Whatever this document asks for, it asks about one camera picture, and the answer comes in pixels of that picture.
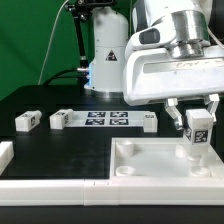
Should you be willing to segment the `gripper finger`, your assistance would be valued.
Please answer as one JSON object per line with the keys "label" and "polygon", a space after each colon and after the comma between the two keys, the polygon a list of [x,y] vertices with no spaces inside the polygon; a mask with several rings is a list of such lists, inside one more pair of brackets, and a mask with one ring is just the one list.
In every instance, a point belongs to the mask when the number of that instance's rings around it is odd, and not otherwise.
{"label": "gripper finger", "polygon": [[216,110],[218,108],[220,98],[218,94],[206,95],[204,98],[204,103],[207,106],[207,111],[213,116],[214,122],[217,122],[216,119]]}
{"label": "gripper finger", "polygon": [[182,115],[177,109],[178,100],[176,98],[168,98],[165,102],[165,110],[174,120],[174,125],[177,130],[183,129]]}

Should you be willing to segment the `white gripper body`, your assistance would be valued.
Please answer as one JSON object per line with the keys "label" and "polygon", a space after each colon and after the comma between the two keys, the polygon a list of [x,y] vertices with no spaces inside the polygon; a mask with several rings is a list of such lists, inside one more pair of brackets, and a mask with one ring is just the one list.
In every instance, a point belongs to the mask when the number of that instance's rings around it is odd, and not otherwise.
{"label": "white gripper body", "polygon": [[200,58],[173,59],[165,48],[134,52],[124,69],[124,100],[146,105],[224,93],[224,50],[204,49]]}

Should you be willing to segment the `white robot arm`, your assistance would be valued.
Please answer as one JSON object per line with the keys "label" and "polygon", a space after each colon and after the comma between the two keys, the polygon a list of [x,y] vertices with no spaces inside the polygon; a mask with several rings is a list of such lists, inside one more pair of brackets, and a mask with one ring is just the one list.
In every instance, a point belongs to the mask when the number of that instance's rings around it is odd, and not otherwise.
{"label": "white robot arm", "polygon": [[109,7],[94,11],[95,57],[85,90],[110,97],[120,94],[130,105],[165,103],[177,128],[183,127],[180,100],[202,98],[199,114],[216,121],[224,93],[224,45],[211,45],[208,28],[213,0],[137,0],[134,33]]}

